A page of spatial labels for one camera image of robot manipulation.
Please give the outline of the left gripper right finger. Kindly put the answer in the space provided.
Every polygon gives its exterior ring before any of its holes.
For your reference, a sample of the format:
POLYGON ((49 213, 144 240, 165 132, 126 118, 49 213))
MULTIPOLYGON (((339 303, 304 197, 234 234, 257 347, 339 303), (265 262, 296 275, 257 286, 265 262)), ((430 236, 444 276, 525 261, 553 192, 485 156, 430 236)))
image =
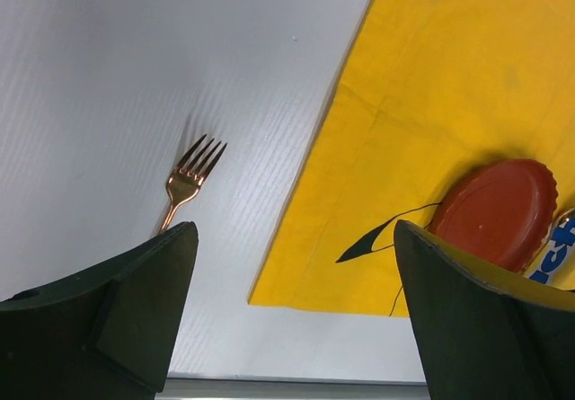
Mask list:
POLYGON ((574 294, 400 220, 394 251, 433 399, 572 399, 574 294))

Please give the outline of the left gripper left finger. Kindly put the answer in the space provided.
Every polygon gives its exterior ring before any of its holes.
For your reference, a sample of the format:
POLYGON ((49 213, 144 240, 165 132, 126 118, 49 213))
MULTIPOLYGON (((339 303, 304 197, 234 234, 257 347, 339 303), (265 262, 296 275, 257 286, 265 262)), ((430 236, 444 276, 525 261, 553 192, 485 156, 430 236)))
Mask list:
POLYGON ((182 222, 1 303, 3 399, 153 399, 164 391, 199 246, 182 222))

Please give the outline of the red round plate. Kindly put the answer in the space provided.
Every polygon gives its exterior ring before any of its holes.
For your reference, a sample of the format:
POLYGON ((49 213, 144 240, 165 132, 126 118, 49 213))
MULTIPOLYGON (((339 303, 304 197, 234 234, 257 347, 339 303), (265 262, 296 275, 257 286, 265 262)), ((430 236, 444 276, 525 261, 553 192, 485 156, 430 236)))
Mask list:
POLYGON ((431 234, 508 271, 520 273, 549 235, 557 183, 544 164, 511 159, 469 173, 436 209, 431 234))

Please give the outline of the rose gold fork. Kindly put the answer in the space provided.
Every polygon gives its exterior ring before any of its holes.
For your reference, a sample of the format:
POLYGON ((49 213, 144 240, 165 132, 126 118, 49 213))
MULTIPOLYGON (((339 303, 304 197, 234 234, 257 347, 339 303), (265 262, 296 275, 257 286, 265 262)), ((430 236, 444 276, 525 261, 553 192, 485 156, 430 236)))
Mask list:
POLYGON ((211 138, 207 134, 197 139, 175 164, 165 183, 169 199, 163 221, 157 234, 165 232, 173 221, 177 210, 199 194, 202 186, 216 167, 227 148, 227 143, 211 138))

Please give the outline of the yellow Pikachu placemat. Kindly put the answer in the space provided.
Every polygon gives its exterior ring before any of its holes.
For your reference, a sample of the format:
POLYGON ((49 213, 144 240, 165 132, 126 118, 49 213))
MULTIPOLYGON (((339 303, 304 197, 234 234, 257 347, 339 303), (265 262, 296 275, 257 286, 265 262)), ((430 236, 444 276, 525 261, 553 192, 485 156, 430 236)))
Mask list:
POLYGON ((574 0, 373 0, 250 304, 407 316, 395 222, 500 158, 573 206, 574 0))

